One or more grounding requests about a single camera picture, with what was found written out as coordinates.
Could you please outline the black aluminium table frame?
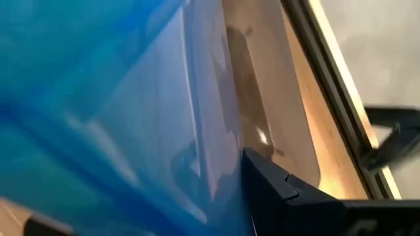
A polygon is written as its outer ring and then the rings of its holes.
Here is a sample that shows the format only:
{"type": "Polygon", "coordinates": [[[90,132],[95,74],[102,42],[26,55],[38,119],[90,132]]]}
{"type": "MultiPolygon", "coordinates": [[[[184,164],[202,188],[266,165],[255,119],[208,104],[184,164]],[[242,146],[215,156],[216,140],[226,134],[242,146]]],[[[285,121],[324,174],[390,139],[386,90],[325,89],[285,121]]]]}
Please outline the black aluminium table frame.
{"type": "Polygon", "coordinates": [[[320,0],[280,0],[370,199],[401,194],[389,167],[369,172],[364,157],[379,142],[320,0]]]}

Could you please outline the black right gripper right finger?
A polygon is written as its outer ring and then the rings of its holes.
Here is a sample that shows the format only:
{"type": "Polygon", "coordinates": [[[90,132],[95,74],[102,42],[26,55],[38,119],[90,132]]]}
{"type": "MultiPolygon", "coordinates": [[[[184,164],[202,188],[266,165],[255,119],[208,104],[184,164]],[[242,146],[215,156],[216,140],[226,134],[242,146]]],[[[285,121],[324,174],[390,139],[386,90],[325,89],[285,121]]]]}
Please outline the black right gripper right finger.
{"type": "Polygon", "coordinates": [[[242,189],[257,236],[341,236],[342,202],[254,149],[242,150],[242,189]]]}

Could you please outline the black frame bracket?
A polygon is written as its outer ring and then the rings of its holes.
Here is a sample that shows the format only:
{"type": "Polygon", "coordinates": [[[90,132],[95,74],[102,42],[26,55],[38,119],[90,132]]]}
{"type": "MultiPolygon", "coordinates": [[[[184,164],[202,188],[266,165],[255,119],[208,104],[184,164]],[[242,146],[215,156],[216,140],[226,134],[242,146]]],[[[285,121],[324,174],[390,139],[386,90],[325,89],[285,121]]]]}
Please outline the black frame bracket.
{"type": "Polygon", "coordinates": [[[379,146],[362,159],[366,170],[420,157],[420,109],[395,106],[366,106],[364,109],[372,125],[392,129],[379,146]]]}

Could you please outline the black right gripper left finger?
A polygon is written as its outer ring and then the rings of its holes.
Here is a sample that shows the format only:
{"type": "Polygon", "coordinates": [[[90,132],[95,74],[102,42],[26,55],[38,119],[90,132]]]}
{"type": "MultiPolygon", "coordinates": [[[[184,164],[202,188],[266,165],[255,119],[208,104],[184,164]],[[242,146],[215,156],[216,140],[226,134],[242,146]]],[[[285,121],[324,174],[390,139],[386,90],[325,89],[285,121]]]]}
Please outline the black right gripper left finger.
{"type": "Polygon", "coordinates": [[[77,236],[74,230],[47,216],[34,213],[24,224],[24,236],[77,236]]]}

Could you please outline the plain blue plastic case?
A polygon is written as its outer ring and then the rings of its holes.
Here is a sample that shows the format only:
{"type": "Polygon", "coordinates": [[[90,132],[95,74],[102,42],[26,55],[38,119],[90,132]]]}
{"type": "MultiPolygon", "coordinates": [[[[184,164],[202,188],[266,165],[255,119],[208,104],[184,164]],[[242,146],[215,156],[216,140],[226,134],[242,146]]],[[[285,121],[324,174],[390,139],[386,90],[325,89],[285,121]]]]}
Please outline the plain blue plastic case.
{"type": "Polygon", "coordinates": [[[77,236],[254,236],[221,0],[0,0],[0,197],[77,236]]]}

